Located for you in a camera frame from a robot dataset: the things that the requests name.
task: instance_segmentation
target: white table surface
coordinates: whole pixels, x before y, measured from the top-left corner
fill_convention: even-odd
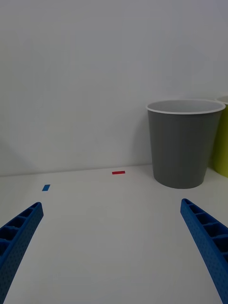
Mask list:
[[[44,210],[5,304],[221,303],[180,207],[188,198],[228,226],[228,179],[208,169],[176,190],[150,165],[120,169],[0,178],[0,226]]]

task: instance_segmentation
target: red marker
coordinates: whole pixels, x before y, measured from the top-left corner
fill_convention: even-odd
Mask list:
[[[125,171],[113,171],[112,174],[125,174]]]

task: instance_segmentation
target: gray bin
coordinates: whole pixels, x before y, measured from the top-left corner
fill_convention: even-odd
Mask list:
[[[220,101],[165,100],[147,107],[154,178],[178,189],[199,186],[225,105]]]

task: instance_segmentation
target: yellow-green bin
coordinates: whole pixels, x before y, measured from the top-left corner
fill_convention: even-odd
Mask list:
[[[222,112],[218,125],[213,149],[213,167],[219,174],[228,177],[228,96],[217,98],[225,103],[226,108]]]

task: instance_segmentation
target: white rim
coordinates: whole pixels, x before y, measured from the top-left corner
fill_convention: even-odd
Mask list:
[[[191,100],[198,100],[198,101],[207,101],[207,102],[210,102],[210,103],[217,103],[217,104],[220,104],[221,107],[218,108],[218,109],[215,109],[215,110],[210,110],[210,111],[199,111],[199,112],[166,112],[166,111],[160,111],[160,110],[153,110],[151,108],[149,108],[150,105],[154,104],[154,103],[159,103],[159,102],[165,102],[165,101],[177,101],[178,99],[170,99],[170,100],[160,100],[160,101],[155,101],[155,102],[152,102],[150,104],[148,104],[146,106],[146,109],[148,111],[151,111],[151,112],[156,112],[156,113],[162,113],[162,114],[173,114],[173,115],[194,115],[194,114],[208,114],[208,113],[215,113],[215,112],[219,112],[219,111],[222,111],[226,108],[225,106],[225,103],[222,102],[222,101],[219,101],[217,99],[215,100],[208,100],[208,99],[180,99],[180,101],[191,101]]]

